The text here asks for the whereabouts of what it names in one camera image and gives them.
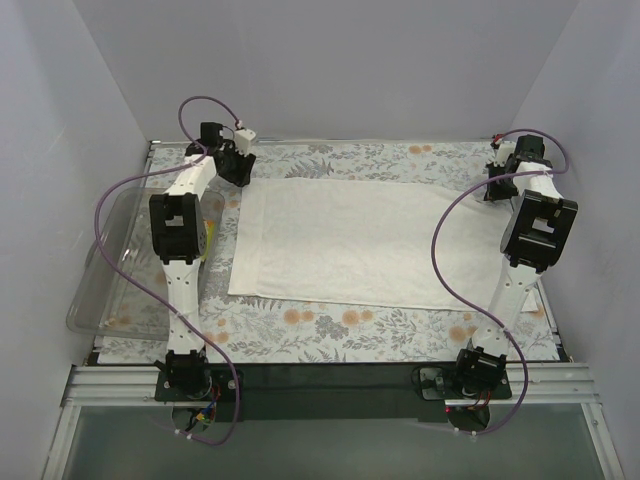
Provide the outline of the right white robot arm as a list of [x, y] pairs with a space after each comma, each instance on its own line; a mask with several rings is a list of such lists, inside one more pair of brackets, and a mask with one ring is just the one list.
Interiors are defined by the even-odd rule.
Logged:
[[487, 326], [478, 328], [461, 350], [452, 373], [454, 389], [464, 397], [492, 392], [506, 382], [507, 333], [517, 323], [529, 292], [554, 266], [566, 245], [578, 204], [563, 197], [545, 157], [546, 136], [518, 129], [514, 142], [494, 137], [494, 160], [487, 164], [486, 201], [510, 200], [513, 214], [500, 242], [500, 277], [487, 311]]

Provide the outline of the orange patterned towel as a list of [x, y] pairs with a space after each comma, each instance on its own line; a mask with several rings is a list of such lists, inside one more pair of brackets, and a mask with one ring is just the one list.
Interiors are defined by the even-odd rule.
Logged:
[[212, 248], [213, 238], [216, 230], [216, 223], [212, 220], [206, 220], [205, 228], [206, 228], [206, 245], [205, 245], [204, 253], [202, 255], [203, 260], [205, 260], [208, 257], [209, 252]]

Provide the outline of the aluminium frame rail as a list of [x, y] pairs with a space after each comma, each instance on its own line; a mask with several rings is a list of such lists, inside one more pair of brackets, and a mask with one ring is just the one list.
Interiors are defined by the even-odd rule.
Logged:
[[[243, 364], [241, 396], [252, 393], [415, 393], [417, 374], [409, 364]], [[77, 367], [64, 398], [80, 405], [188, 404], [149, 366]], [[599, 393], [589, 368], [576, 363], [509, 364], [490, 402], [595, 403]]]

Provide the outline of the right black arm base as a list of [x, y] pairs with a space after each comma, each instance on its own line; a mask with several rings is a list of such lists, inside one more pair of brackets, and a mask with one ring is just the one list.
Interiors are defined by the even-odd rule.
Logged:
[[418, 396], [443, 405], [446, 422], [462, 431], [484, 431], [491, 421], [492, 401], [509, 400], [512, 390], [506, 375], [497, 387], [469, 386], [455, 376], [452, 364], [423, 364], [411, 372]]

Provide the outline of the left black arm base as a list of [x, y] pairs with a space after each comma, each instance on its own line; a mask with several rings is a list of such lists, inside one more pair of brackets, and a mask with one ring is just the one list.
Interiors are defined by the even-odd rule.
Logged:
[[238, 381], [235, 381], [228, 368], [211, 367], [206, 375], [205, 388], [191, 396], [171, 387], [164, 373], [158, 375], [154, 400], [171, 406], [175, 427], [188, 434], [212, 431], [213, 426], [234, 419], [236, 392], [238, 386], [243, 386], [244, 373], [237, 370]]

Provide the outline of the white towel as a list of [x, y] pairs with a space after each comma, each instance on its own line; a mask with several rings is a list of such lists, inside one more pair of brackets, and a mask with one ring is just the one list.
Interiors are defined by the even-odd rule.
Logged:
[[436, 185], [255, 179], [242, 193], [229, 293], [468, 311], [489, 304], [511, 216]]

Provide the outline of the clear plastic bin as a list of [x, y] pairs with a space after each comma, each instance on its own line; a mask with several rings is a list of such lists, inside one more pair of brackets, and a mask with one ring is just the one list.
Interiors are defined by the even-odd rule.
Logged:
[[[152, 246], [149, 199], [162, 188], [132, 187], [119, 193], [101, 230], [109, 258], [154, 295], [168, 298], [161, 260]], [[171, 312], [119, 275], [93, 246], [69, 308], [66, 324], [88, 335], [166, 341]]]

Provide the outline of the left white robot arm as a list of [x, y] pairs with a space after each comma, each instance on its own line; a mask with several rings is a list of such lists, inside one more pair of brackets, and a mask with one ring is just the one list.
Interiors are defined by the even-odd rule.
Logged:
[[240, 121], [229, 139], [223, 137], [221, 124], [203, 122], [177, 178], [149, 199], [152, 246], [162, 264], [171, 306], [165, 375], [171, 388], [193, 400], [205, 398], [213, 386], [205, 368], [205, 340], [197, 334], [199, 274], [212, 236], [201, 200], [217, 176], [238, 187], [250, 183], [255, 138], [256, 133]]

